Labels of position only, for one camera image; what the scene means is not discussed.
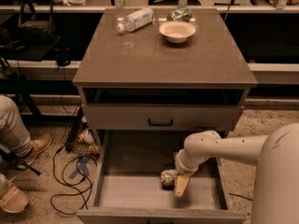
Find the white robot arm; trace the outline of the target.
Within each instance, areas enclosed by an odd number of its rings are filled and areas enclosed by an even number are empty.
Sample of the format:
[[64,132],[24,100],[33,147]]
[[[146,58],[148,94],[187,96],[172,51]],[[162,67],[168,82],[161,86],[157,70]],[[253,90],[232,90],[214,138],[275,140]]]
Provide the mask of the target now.
[[251,224],[299,224],[299,124],[269,135],[221,138],[193,133],[175,156],[179,174],[191,176],[209,158],[256,167]]

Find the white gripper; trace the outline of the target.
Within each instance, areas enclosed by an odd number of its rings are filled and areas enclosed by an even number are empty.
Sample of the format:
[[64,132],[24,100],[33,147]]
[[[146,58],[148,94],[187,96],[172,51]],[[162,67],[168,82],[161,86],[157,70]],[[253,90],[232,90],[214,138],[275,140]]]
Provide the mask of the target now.
[[184,149],[181,149],[175,156],[176,170],[180,174],[175,179],[174,195],[176,197],[182,197],[186,188],[190,183],[189,176],[193,175],[199,167],[199,164],[192,160]]

